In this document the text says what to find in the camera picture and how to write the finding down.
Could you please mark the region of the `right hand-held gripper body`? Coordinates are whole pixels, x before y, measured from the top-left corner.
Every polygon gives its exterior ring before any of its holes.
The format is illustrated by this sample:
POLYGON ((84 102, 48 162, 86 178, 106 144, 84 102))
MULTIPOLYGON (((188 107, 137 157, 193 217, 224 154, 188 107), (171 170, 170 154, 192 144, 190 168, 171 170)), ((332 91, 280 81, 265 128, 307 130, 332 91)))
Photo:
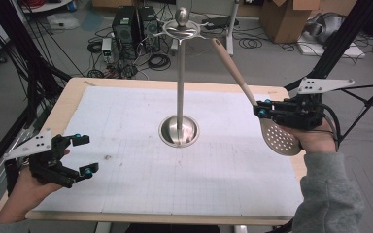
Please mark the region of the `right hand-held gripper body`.
POLYGON ((325 104, 322 95, 326 92, 353 85, 354 80, 328 80, 303 78, 297 95, 282 102, 272 103, 272 120, 289 128, 311 130, 322 124, 325 104))

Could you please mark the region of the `beige slotted spoon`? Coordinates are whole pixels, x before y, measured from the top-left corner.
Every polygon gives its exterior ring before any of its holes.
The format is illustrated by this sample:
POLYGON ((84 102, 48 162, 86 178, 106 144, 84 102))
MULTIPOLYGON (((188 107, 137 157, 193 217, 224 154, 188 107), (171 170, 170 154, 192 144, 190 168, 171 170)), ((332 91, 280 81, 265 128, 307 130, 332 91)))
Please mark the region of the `beige slotted spoon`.
MULTIPOLYGON (((213 38, 211 42, 224 67, 255 108, 256 100, 227 50, 218 39, 213 38)), ((282 130, 272 119, 260 118, 259 123, 264 142, 272 151, 285 156, 294 156, 301 152, 299 140, 282 130)))

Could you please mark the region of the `metal utensil rack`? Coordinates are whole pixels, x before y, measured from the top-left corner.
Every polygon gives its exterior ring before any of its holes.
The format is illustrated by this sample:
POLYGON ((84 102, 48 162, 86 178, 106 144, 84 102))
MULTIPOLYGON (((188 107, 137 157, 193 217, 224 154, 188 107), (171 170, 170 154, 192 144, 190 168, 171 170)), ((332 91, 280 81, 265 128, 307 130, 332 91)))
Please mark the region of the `metal utensil rack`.
POLYGON ((201 38, 201 24, 189 19, 186 7, 180 7, 172 20, 165 21, 160 35, 167 35, 178 45, 177 112, 163 120, 158 129, 160 139, 173 148, 185 148, 199 137, 199 126, 195 119, 184 114, 184 84, 186 67, 186 40, 201 38))

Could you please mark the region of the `person's right hand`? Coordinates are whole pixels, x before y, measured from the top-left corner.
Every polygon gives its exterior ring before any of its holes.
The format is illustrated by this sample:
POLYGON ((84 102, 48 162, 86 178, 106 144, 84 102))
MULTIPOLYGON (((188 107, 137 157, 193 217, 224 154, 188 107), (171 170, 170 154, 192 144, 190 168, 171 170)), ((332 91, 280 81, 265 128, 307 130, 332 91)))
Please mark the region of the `person's right hand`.
POLYGON ((314 130, 305 131, 285 126, 281 126, 281 129, 295 136, 307 153, 337 151, 331 126, 326 119, 314 130))

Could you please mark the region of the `person's left hand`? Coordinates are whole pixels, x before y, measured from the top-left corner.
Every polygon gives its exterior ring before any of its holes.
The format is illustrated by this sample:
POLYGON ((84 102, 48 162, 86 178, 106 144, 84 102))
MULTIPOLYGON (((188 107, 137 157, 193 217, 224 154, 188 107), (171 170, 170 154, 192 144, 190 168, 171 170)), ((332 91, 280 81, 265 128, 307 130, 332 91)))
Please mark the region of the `person's left hand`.
POLYGON ((26 167, 20 171, 10 199, 21 209, 29 211, 61 188, 62 186, 56 183, 41 183, 32 176, 30 169, 26 167))

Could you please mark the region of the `white grid mat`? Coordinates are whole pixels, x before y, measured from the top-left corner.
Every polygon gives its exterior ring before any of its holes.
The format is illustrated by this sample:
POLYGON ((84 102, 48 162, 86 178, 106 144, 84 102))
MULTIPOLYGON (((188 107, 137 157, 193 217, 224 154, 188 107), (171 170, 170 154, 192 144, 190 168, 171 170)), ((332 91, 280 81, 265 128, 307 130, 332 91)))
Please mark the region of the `white grid mat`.
POLYGON ((96 162, 89 180, 63 188, 40 211, 191 216, 292 216, 303 197, 289 158, 268 148, 241 91, 188 90, 199 126, 186 148, 158 135, 176 109, 170 89, 90 86, 65 132, 89 136, 62 162, 96 162))

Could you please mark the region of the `thin black stand legs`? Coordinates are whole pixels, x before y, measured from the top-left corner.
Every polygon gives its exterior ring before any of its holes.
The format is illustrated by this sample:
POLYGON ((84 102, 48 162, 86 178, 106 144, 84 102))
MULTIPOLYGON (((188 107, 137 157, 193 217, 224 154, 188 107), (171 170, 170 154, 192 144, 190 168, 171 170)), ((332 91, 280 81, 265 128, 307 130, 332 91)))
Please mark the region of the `thin black stand legs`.
POLYGON ((363 104, 363 110, 358 114, 356 119, 353 121, 351 126, 347 129, 347 131, 341 135, 340 141, 343 141, 347 138, 347 136, 351 133, 351 131, 356 127, 356 125, 361 121, 364 115, 373 108, 373 95, 368 99, 358 96, 357 94, 353 93, 354 89, 365 89, 365 88, 373 88, 373 84, 367 85, 360 85, 360 86, 353 86, 353 87, 343 87, 340 88, 340 91, 352 96, 356 100, 360 101, 363 104))

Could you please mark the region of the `white flat box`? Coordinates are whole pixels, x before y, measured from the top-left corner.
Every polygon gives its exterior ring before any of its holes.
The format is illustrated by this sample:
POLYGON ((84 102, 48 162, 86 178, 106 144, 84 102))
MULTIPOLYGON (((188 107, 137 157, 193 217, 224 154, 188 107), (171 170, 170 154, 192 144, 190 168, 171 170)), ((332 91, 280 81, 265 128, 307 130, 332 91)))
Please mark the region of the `white flat box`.
MULTIPOLYGON (((298 39, 296 45, 303 55, 322 56, 325 52, 323 45, 308 33, 303 33, 298 39)), ((364 57, 364 52, 355 43, 351 43, 343 54, 343 58, 363 59, 364 57)))

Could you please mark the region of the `white-legged desk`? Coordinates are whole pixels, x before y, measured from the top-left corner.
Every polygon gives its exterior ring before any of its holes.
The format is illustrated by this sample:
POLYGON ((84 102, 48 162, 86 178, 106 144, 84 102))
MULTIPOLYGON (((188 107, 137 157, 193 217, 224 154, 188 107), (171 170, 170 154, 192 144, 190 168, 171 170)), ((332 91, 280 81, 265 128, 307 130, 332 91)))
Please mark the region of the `white-legged desk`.
POLYGON ((238 9, 239 9, 239 1, 240 0, 233 0, 233 7, 231 14, 229 16, 229 23, 227 27, 227 34, 225 37, 226 41, 226 50, 230 56, 233 56, 234 54, 234 48, 233 48, 233 29, 235 25, 235 19, 237 17, 238 9))

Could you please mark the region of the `large open cardboard box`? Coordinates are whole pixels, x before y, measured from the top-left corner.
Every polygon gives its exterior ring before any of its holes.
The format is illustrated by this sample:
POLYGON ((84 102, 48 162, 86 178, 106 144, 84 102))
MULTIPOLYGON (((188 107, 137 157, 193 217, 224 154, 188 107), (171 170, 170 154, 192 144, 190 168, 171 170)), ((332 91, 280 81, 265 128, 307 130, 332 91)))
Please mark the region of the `large open cardboard box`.
POLYGON ((259 23, 267 37, 276 44, 298 41, 311 12, 321 0, 264 0, 259 23))

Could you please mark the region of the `grey rounded device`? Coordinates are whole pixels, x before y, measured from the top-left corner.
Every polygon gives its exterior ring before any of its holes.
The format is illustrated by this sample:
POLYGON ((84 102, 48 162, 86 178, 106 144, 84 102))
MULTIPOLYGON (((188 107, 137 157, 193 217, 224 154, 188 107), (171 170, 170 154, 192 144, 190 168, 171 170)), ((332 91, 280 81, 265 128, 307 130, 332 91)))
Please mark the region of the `grey rounded device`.
POLYGON ((307 20, 303 31, 324 44, 334 32, 340 29, 344 21, 345 17, 336 13, 318 13, 307 20))

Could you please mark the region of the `small white power supply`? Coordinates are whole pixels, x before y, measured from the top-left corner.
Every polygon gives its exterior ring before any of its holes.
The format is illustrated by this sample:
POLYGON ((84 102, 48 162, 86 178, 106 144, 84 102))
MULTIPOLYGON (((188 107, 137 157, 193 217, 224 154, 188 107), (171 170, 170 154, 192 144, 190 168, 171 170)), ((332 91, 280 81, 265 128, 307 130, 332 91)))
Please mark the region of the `small white power supply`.
POLYGON ((111 64, 114 62, 113 56, 113 49, 112 49, 112 39, 111 38, 104 38, 102 40, 102 48, 101 48, 104 61, 107 64, 111 64))

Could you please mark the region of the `black flat floor device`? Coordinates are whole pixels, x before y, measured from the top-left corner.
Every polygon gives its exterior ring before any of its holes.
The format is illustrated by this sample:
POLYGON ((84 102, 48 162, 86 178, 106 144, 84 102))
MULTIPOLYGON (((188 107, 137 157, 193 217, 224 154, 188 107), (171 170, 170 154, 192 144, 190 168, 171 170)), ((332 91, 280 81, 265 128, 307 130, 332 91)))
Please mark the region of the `black flat floor device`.
MULTIPOLYGON (((229 29, 231 23, 231 17, 213 17, 213 18, 206 18, 202 20, 202 23, 208 30, 215 30, 215 29, 229 29)), ((238 19, 234 19, 233 26, 239 24, 238 19)))

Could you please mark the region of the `black computer tower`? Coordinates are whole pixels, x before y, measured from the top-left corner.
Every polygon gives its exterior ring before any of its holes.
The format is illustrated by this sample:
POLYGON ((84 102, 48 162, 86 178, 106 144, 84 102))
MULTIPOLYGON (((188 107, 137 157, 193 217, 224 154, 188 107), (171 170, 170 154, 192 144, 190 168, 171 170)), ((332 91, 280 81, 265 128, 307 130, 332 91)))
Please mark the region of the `black computer tower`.
POLYGON ((160 51, 158 33, 158 21, 152 6, 143 6, 138 9, 141 34, 146 52, 160 51))
POLYGON ((134 6, 118 6, 112 28, 124 59, 136 58, 136 44, 139 42, 138 19, 134 6))

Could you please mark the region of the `black metal frame bar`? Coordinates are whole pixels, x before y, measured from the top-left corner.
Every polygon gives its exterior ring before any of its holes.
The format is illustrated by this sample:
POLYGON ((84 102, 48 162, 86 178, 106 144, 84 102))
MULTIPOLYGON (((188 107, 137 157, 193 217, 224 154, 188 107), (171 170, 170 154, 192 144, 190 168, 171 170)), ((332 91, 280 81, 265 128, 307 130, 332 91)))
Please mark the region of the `black metal frame bar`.
POLYGON ((326 79, 355 37, 373 18, 373 0, 357 0, 307 78, 326 79))

